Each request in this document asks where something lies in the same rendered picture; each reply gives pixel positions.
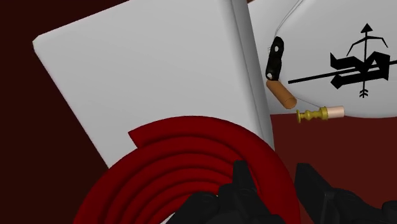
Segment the white sofa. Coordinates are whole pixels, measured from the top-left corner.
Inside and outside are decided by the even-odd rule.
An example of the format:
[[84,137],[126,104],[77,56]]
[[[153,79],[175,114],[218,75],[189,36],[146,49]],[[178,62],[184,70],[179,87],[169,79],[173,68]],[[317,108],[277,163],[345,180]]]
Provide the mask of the white sofa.
[[336,89],[332,77],[368,23],[372,52],[397,59],[397,0],[128,0],[39,35],[36,55],[105,161],[136,148],[128,132],[163,118],[203,115],[274,142],[270,116],[286,114],[266,87],[270,47],[284,41],[279,81],[295,109],[343,106],[347,116],[397,116],[397,65],[389,80]]

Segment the red spiral coil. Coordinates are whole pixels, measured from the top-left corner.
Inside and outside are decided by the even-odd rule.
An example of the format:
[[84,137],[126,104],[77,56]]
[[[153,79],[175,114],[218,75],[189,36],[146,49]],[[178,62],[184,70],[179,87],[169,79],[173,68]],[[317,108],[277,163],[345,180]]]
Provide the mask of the red spiral coil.
[[245,160],[261,200],[286,224],[300,224],[293,181],[275,151],[240,125],[206,116],[166,118],[130,131],[134,151],[89,191],[73,224],[160,224],[187,197],[216,193]]

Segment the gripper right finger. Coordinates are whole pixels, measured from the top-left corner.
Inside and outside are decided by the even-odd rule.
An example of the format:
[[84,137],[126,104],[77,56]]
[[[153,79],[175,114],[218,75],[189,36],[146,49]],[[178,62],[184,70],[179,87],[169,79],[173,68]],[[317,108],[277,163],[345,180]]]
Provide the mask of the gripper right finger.
[[297,164],[294,185],[314,224],[397,224],[397,200],[373,207],[352,191],[332,187],[310,164]]

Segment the orange cylinder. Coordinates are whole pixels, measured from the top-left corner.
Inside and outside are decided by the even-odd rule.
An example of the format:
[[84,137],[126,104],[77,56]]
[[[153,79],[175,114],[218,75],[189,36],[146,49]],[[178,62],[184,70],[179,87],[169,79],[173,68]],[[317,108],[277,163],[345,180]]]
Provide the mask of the orange cylinder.
[[266,86],[284,108],[292,109],[296,106],[297,99],[280,81],[267,80]]

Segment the gold candlestick with cream candle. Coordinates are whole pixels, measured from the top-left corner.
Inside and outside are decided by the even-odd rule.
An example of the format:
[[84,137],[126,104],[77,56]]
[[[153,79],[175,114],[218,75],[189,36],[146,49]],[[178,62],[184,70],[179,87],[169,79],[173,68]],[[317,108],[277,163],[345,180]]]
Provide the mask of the gold candlestick with cream candle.
[[296,117],[298,123],[302,120],[311,120],[313,118],[318,118],[321,120],[329,120],[334,118],[343,118],[345,116],[345,110],[343,106],[334,107],[320,107],[317,111],[305,110],[303,113],[296,111]]

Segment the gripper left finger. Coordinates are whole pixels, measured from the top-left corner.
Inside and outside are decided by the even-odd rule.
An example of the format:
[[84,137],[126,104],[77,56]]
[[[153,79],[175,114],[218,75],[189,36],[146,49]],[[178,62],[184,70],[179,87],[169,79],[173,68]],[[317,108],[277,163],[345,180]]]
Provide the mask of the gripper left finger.
[[187,198],[167,224],[285,224],[260,199],[244,160],[233,163],[233,177],[218,194],[197,192]]

